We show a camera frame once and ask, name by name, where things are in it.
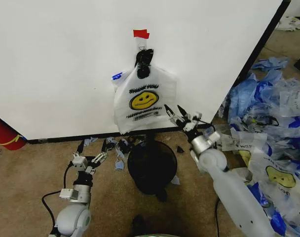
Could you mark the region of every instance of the black cable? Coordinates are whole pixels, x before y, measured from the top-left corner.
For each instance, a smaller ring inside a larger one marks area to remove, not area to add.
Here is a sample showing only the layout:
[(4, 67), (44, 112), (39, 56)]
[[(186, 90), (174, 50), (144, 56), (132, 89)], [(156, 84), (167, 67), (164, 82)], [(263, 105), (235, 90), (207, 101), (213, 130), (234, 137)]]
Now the black cable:
[(199, 121), (202, 122), (202, 123), (204, 123), (204, 124), (210, 125), (211, 127), (213, 127), (214, 132), (216, 132), (216, 128), (215, 128), (215, 126), (214, 126), (212, 123), (204, 122), (204, 121), (202, 121), (202, 120), (199, 120)]
[[(71, 166), (73, 166), (72, 161), (70, 161), (70, 163), (68, 164), (68, 167), (66, 168), (65, 173), (64, 173), (64, 176), (63, 176), (63, 188), (64, 188), (64, 189), (66, 188), (67, 172), (68, 172), (68, 170), (70, 169)], [(45, 194), (45, 195), (42, 196), (42, 198), (41, 198), (42, 204), (45, 206), (45, 208), (47, 209), (47, 211), (49, 212), (49, 215), (50, 215), (50, 217), (51, 217), (51, 221), (52, 221), (52, 229), (51, 229), (50, 234), (55, 234), (55, 233), (56, 233), (56, 231), (57, 231), (57, 230), (55, 229), (56, 222), (55, 222), (55, 217), (53, 216), (53, 213), (52, 213), (50, 207), (49, 207), (49, 206), (47, 205), (47, 203), (45, 202), (45, 197), (50, 196), (50, 195), (54, 195), (54, 194), (58, 194), (58, 193), (60, 193), (60, 191), (61, 191), (61, 190), (55, 191), (55, 192), (52, 192), (52, 193)]]
[(64, 175), (63, 175), (63, 188), (64, 188), (64, 189), (65, 189), (66, 186), (67, 186), (67, 184), (66, 184), (67, 172), (68, 172), (68, 170), (70, 169), (71, 166), (73, 166), (72, 161), (70, 161), (70, 163), (68, 164), (68, 167), (66, 168), (65, 173), (64, 173)]
[(55, 228), (55, 225), (56, 225), (56, 222), (55, 222), (55, 217), (53, 216), (53, 213), (52, 213), (52, 211), (50, 210), (50, 207), (49, 207), (49, 206), (47, 205), (47, 203), (45, 202), (45, 197), (50, 196), (50, 195), (57, 194), (57, 193), (59, 193), (59, 192), (60, 192), (60, 190), (59, 190), (59, 191), (52, 192), (52, 193), (48, 193), (48, 194), (45, 194), (44, 196), (42, 196), (42, 198), (41, 198), (42, 204), (45, 206), (45, 208), (47, 209), (47, 211), (49, 212), (50, 217), (51, 217), (51, 221), (52, 221), (52, 229), (51, 229), (50, 234), (53, 234), (54, 228)]
[(217, 201), (216, 201), (216, 205), (215, 205), (215, 218), (216, 218), (216, 225), (217, 225), (217, 237), (219, 237), (219, 222), (218, 222), (218, 207), (219, 207), (219, 202), (220, 202), (220, 199), (219, 197), (217, 198)]

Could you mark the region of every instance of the plastic bag pile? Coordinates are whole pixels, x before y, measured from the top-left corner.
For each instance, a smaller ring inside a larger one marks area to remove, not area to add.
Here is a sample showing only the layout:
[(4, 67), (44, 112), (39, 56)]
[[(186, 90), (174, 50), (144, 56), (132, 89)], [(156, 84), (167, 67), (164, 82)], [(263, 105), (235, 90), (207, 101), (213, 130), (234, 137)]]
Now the plastic bag pile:
[(300, 236), (300, 81), (274, 69), (261, 81), (250, 73), (227, 99), (231, 135), (222, 134), (219, 148), (242, 156), (252, 178), (237, 173), (274, 230)]

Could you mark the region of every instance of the red fire extinguisher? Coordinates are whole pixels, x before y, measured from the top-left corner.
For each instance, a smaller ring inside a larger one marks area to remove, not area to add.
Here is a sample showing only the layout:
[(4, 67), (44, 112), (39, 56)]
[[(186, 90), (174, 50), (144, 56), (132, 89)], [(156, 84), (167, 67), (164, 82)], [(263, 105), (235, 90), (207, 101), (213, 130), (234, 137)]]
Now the red fire extinguisher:
[(26, 140), (13, 128), (0, 120), (0, 145), (13, 151), (20, 149), (26, 144)]

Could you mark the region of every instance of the red tape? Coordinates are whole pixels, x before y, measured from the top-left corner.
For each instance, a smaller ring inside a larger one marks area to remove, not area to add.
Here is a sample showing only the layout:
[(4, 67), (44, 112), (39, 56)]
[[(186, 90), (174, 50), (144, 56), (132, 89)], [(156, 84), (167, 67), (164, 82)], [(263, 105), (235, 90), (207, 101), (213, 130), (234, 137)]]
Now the red tape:
[(147, 30), (134, 30), (134, 37), (149, 39), (150, 33), (147, 33)]

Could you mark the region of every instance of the black clip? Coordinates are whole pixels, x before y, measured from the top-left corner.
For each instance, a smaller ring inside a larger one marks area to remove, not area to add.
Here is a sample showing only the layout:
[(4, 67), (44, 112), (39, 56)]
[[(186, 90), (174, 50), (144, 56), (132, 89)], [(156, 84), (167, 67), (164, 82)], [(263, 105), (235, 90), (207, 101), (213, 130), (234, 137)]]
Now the black clip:
[(137, 77), (147, 78), (150, 74), (150, 63), (153, 57), (153, 49), (141, 50), (137, 53), (135, 67), (138, 66)]

